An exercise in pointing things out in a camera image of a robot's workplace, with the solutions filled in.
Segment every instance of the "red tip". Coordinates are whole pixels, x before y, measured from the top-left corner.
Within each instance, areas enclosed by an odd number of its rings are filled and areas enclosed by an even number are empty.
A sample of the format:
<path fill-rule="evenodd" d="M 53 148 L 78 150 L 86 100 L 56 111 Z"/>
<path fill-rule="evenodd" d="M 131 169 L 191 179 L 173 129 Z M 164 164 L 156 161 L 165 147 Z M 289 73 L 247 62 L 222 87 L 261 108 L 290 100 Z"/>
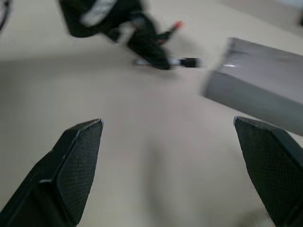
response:
<path fill-rule="evenodd" d="M 179 21 L 179 22 L 175 23 L 175 27 L 176 27 L 177 29 L 181 28 L 183 25 L 184 25 L 184 24 L 183 24 L 182 21 Z"/>

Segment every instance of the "textured rubber pad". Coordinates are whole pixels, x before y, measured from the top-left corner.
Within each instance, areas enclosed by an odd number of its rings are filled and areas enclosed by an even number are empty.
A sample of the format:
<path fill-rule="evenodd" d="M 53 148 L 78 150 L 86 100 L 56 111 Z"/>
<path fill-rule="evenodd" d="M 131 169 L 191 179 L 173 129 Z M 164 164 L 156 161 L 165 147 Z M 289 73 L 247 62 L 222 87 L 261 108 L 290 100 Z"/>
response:
<path fill-rule="evenodd" d="M 303 150 L 282 129 L 236 118 L 246 168 L 277 227 L 289 224 L 302 209 Z"/>
<path fill-rule="evenodd" d="M 65 209 L 74 224 L 81 220 L 94 180 L 101 137 L 101 124 L 83 130 L 57 177 L 57 187 Z"/>

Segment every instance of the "floor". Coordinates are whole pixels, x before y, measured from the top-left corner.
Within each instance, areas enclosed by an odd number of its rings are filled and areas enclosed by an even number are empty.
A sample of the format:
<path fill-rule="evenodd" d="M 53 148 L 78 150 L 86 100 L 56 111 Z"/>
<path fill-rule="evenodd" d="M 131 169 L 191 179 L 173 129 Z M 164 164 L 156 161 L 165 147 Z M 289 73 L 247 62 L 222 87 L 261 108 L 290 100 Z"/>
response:
<path fill-rule="evenodd" d="M 271 0 L 154 0 L 163 29 L 186 24 L 173 56 L 204 64 L 161 72 L 101 36 L 68 36 L 55 1 L 16 0 L 0 38 L 0 208 L 65 129 L 102 118 L 80 227 L 236 227 L 264 215 L 232 124 L 241 113 L 199 93 L 229 37 L 303 54 L 293 12 Z"/>

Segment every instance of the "beige floor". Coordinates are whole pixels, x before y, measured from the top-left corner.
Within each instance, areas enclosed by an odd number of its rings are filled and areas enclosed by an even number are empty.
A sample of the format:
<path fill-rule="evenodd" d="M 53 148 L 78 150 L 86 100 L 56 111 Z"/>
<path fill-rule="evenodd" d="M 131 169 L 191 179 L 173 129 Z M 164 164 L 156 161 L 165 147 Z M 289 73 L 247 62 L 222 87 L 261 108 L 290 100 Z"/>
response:
<path fill-rule="evenodd" d="M 55 1 L 15 0 L 0 37 L 0 208 L 66 128 L 103 118 L 80 226 L 234 227 L 263 213 L 232 125 L 240 113 L 199 91 L 228 37 L 303 54 L 292 10 L 267 0 L 151 1 L 163 28 L 186 23 L 174 56 L 205 65 L 163 73 L 133 67 L 131 53 L 102 37 L 69 37 Z"/>

